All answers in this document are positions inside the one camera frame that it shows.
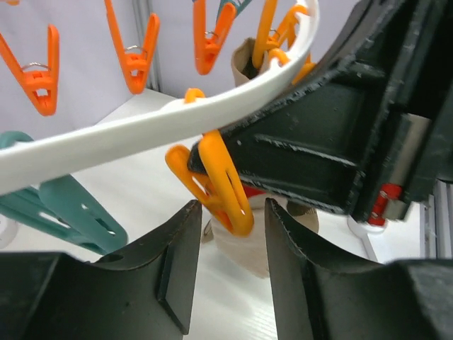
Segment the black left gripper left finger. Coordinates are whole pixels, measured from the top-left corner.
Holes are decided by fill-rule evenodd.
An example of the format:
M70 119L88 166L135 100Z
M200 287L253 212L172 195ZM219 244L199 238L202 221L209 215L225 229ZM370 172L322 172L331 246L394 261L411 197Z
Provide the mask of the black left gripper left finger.
M100 258L1 254L2 339L182 339L189 332L202 224L192 200Z

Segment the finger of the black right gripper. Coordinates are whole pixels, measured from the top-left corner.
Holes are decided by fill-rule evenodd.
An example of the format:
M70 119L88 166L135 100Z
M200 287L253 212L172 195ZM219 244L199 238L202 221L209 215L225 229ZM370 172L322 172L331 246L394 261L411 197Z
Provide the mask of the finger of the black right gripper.
M217 124L246 185L330 213L368 215L381 103L381 84L296 85L235 123Z

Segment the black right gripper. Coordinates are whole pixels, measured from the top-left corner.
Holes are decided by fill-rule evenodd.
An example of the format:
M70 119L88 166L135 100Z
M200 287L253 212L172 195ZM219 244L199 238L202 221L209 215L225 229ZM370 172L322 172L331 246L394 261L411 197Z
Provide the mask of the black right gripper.
M334 141L311 204L360 222L401 220L452 153L452 2L359 1L312 77Z

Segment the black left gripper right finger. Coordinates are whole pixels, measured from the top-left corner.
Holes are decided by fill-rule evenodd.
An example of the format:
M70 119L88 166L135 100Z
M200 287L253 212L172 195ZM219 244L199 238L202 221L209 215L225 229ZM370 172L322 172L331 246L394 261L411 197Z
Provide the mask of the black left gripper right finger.
M265 202L265 235L280 339L451 339L452 261L380 264Z

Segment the brown argyle sock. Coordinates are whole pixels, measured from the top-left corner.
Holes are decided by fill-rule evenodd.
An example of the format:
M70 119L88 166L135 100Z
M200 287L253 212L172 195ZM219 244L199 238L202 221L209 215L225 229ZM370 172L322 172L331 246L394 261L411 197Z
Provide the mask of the brown argyle sock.
M245 84L259 74L265 71L263 64L255 68L252 63L253 48L255 45L254 38L246 38L244 42L234 50L231 57L231 70L234 77L235 86ZM258 190L250 186L243 186L244 192L250 203L254 227L265 228L265 200L267 198L275 199L298 223L307 227L315 233L319 233L319 217L314 208L305 206L283 197L271 195L265 191Z

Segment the beige sock with red cuff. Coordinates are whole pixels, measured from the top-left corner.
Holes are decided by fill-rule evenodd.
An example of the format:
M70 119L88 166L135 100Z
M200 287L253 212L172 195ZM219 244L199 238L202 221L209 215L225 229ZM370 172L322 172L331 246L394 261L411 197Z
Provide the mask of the beige sock with red cuff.
M265 200L275 199L282 207L287 199L246 186L244 188L252 209L254 225L246 237L231 234L221 222L212 217L201 234L201 242L213 241L217 248L231 261L259 278L268 278L269 266L265 239Z

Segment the orange clip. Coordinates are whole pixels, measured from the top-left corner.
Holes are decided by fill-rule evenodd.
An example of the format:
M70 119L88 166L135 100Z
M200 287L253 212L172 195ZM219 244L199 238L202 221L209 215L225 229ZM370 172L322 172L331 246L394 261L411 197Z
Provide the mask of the orange clip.
M165 156L169 169L180 182L237 237L247 237L254 224L252 209L227 147L218 130L203 135L198 152L206 174L188 168L190 150L181 145Z
M318 1L296 1L277 28L273 19L276 1L265 1L252 53L256 69L265 68L259 84L285 89L296 84L315 66L311 46L319 28Z

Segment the white round clip hanger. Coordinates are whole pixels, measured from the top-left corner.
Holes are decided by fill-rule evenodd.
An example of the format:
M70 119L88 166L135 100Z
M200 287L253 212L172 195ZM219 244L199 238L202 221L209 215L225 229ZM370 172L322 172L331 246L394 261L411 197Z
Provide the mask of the white round clip hanger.
M1 193L7 194L161 145L221 128L267 105L295 78L319 28L317 1L303 1L299 32L289 62L270 68L244 85L194 103L176 99L160 110L26 142L1 151Z

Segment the teal clip near rim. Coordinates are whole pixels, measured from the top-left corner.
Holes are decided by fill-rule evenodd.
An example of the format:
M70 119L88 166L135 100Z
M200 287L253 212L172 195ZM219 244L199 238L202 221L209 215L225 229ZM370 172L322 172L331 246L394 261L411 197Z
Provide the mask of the teal clip near rim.
M2 194L1 214L100 255L128 243L125 229L71 175Z

